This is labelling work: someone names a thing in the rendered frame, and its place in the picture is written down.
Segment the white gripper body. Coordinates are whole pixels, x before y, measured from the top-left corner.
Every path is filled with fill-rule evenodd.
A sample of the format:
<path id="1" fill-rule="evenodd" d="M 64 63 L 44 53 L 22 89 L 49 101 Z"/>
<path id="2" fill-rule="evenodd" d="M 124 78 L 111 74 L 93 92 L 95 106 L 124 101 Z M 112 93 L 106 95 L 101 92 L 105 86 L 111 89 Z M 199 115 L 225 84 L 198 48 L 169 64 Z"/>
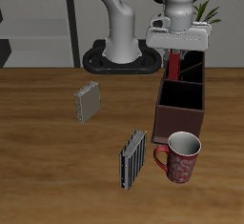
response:
<path id="1" fill-rule="evenodd" d="M 171 32 L 168 29 L 149 28 L 146 44 L 150 48 L 187 51 L 205 51 L 212 26 L 206 22 L 193 22 L 187 31 Z"/>

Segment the dark brown desk caddy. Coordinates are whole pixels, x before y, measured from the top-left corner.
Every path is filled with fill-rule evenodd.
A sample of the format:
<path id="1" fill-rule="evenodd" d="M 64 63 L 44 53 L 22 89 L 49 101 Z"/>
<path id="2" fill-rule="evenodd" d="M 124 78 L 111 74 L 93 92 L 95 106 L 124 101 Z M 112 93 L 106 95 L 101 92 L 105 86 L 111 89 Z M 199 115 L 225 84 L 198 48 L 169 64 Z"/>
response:
<path id="1" fill-rule="evenodd" d="M 152 130 L 152 145 L 167 145 L 174 132 L 200 135 L 205 113 L 205 52 L 188 51 L 178 80 L 169 78 L 169 63 L 161 79 Z"/>

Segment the grey book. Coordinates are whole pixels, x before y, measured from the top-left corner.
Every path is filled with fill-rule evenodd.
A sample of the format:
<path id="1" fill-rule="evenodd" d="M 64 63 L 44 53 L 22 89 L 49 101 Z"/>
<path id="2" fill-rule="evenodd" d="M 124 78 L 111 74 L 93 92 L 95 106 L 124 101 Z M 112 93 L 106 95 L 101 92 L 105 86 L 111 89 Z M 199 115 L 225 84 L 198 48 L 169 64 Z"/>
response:
<path id="1" fill-rule="evenodd" d="M 85 123 L 101 109 L 100 86 L 91 81 L 74 94 L 77 120 Z"/>

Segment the black striped book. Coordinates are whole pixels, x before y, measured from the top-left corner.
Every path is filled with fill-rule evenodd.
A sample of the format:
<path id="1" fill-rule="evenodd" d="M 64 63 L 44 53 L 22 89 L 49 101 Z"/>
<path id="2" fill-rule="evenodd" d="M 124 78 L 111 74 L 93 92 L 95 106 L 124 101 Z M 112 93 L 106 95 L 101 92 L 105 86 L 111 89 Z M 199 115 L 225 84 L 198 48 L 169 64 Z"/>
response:
<path id="1" fill-rule="evenodd" d="M 136 129 L 119 154 L 120 186 L 128 190 L 145 163 L 147 133 Z"/>

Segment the red patterned mug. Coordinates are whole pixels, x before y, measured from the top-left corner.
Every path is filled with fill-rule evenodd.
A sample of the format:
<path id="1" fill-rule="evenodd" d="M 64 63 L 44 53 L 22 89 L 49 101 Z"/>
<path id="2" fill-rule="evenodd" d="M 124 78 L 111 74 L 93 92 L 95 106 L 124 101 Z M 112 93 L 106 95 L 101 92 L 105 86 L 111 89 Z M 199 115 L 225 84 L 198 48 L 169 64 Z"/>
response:
<path id="1" fill-rule="evenodd" d="M 167 146 L 154 149 L 153 158 L 172 182 L 183 184 L 191 178 L 200 150 L 201 143 L 195 135 L 189 132 L 175 132 L 169 137 Z M 161 152 L 167 154 L 167 164 L 158 159 L 157 155 Z"/>

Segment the white shelf unit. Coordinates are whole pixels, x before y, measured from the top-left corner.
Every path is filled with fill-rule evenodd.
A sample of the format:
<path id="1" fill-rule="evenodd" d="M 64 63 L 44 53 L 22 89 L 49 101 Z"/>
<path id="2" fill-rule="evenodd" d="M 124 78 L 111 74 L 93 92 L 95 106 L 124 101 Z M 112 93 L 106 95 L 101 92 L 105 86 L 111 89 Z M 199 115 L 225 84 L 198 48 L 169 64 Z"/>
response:
<path id="1" fill-rule="evenodd" d="M 3 68 L 75 68 L 66 0 L 0 0 L 0 39 L 11 47 Z"/>

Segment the dark angular block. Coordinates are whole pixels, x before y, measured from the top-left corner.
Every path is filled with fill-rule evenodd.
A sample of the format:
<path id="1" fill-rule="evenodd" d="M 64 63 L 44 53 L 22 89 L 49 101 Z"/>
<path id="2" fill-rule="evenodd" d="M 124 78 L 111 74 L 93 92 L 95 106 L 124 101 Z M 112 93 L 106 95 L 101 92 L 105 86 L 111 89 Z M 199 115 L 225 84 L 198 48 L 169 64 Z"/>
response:
<path id="1" fill-rule="evenodd" d="M 0 39 L 0 68 L 3 68 L 11 55 L 10 41 Z"/>

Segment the flat black base plate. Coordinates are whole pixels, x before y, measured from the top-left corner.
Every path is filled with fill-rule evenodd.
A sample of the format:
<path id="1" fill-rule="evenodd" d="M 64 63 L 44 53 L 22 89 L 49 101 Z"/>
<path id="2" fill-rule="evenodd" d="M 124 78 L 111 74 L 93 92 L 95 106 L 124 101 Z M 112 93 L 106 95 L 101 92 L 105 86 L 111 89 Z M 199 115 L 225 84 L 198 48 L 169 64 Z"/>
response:
<path id="1" fill-rule="evenodd" d="M 116 64 L 102 55 L 105 49 L 105 40 L 95 40 L 92 48 L 83 56 L 83 66 L 86 71 L 94 74 L 150 74 L 161 68 L 161 55 L 154 49 L 146 46 L 146 41 L 138 40 L 142 55 L 128 64 Z"/>

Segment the dark vertical post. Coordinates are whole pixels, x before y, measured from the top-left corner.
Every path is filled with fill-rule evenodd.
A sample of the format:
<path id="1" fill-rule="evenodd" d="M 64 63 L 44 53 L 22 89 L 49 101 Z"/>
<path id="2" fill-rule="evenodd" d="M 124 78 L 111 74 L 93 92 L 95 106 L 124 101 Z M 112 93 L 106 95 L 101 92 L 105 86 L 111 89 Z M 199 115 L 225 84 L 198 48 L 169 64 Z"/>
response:
<path id="1" fill-rule="evenodd" d="M 78 45 L 74 0 L 66 0 L 66 2 L 67 2 L 70 34 L 71 34 L 71 50 L 72 50 L 73 64 L 76 68 L 79 68 L 80 67 L 80 55 L 79 55 L 79 45 Z"/>

